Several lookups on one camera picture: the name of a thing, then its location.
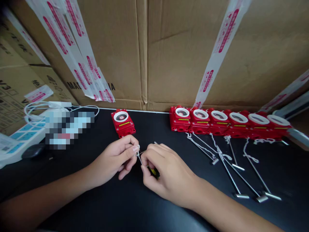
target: red box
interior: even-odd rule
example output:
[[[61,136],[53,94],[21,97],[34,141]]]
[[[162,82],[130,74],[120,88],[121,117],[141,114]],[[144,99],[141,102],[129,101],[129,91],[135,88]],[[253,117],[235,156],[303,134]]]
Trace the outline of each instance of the red box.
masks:
[[[271,124],[269,120],[264,117],[264,114],[249,113],[248,111],[242,111],[241,114],[249,119],[250,130],[248,135],[250,139],[270,138],[269,130],[271,129]]]
[[[136,132],[134,123],[126,110],[117,109],[116,112],[111,113],[111,116],[119,138]]]
[[[213,108],[210,108],[208,110],[208,114],[211,122],[210,132],[213,135],[221,135],[221,136],[228,135],[226,134],[226,131],[228,130],[229,126],[228,116],[221,111],[214,110]]]
[[[232,138],[247,138],[250,131],[248,118],[243,114],[231,112],[231,110],[225,110],[224,113],[228,116],[230,123],[226,134]]]
[[[193,107],[190,110],[191,125],[189,133],[210,134],[210,118],[206,110]]]
[[[178,132],[188,132],[190,126],[190,109],[181,105],[170,109],[171,130]]]
[[[267,115],[271,128],[269,129],[268,138],[281,141],[283,136],[287,136],[288,129],[292,128],[289,121],[276,115]]]

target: black work surface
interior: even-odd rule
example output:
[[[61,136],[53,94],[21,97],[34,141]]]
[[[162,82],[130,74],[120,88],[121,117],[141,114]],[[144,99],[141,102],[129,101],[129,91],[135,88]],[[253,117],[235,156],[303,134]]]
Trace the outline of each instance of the black work surface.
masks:
[[[90,164],[108,144],[118,139],[110,115],[113,111],[101,109],[89,132],[76,140],[71,150],[46,151],[47,158],[54,152],[54,159],[22,160],[1,169],[1,201]],[[179,154],[195,174],[234,198],[235,189],[222,163],[212,166],[210,159],[186,138],[185,133],[171,131],[168,114],[128,113],[135,124],[134,136],[139,140],[141,151],[154,141],[166,144]],[[209,135],[200,138],[213,147]],[[223,153],[231,155],[223,137],[215,137],[215,140]],[[253,188],[261,191],[261,183],[248,160],[242,156],[245,141],[232,139],[238,164],[246,169],[241,174]],[[307,231],[308,153],[292,142],[289,143],[290,146],[280,142],[254,145],[251,141],[246,150],[249,155],[260,160],[259,164],[255,164],[257,170],[272,193],[280,196],[283,201],[269,199],[259,204],[253,199],[234,199],[285,231]],[[240,191],[255,198],[230,167],[229,170]],[[117,175],[114,176],[106,184],[84,193],[64,206],[40,227],[54,231],[216,231],[196,213],[180,208],[147,189],[143,185],[139,160],[122,181],[118,180]]]

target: finger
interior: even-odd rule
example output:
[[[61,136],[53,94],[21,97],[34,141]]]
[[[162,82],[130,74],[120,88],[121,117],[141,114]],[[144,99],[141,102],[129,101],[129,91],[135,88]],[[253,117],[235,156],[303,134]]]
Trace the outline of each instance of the finger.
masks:
[[[119,173],[119,176],[118,176],[118,179],[119,180],[122,180],[130,171],[126,170],[126,169],[123,169],[120,173]]]
[[[129,160],[129,162],[126,165],[126,170],[127,171],[131,171],[133,165],[136,164],[136,161],[137,161],[137,157],[136,156],[132,156],[132,158]]]
[[[148,149],[153,149],[155,150],[159,155],[165,157],[166,156],[166,152],[168,151],[166,148],[161,147],[159,144],[149,144],[147,147]]]
[[[138,145],[138,140],[134,138],[133,135],[127,135],[119,140],[116,141],[119,144],[133,144],[133,145]]]
[[[163,144],[163,143],[160,143],[160,145],[162,146],[162,147],[165,147],[165,148],[167,148],[167,149],[170,149],[168,146],[166,146],[165,144]]]
[[[149,161],[149,160],[148,160],[148,165],[149,165],[150,169],[154,169],[155,168],[154,164],[151,161]]]
[[[141,166],[143,171],[143,183],[150,190],[154,191],[156,194],[163,196],[165,188],[158,180],[150,174],[148,168],[144,165]]]
[[[124,165],[121,165],[121,166],[119,167],[119,169],[118,169],[118,172],[121,172],[124,168],[125,168],[125,166],[124,166]]]
[[[144,166],[150,161],[160,171],[161,167],[165,164],[165,158],[153,149],[147,149],[141,155],[142,163]]]
[[[126,145],[125,145],[125,148],[128,149],[128,148],[130,148],[131,146],[133,146],[133,145],[129,143],[129,144],[126,144]]]
[[[122,152],[120,155],[116,157],[117,159],[119,159],[120,164],[123,164],[128,159],[130,159],[132,156],[134,156],[138,150],[139,150],[138,146],[134,145],[126,149],[124,152]]]

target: power strip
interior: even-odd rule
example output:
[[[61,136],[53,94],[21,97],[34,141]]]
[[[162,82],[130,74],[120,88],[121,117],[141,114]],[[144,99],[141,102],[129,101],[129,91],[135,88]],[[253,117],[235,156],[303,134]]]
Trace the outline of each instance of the power strip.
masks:
[[[22,159],[22,154],[32,145],[38,144],[45,138],[45,119],[40,121],[32,121],[31,124],[37,125],[38,128],[29,123],[16,131],[10,137],[16,139],[19,143],[8,153],[0,156],[0,169],[7,164],[18,162]]]

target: black mouse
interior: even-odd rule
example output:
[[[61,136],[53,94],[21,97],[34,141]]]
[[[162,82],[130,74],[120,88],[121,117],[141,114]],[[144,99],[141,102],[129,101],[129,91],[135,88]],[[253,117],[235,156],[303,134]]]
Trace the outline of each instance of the black mouse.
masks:
[[[45,150],[45,143],[39,143],[28,147],[22,154],[22,159],[30,159],[38,156]]]

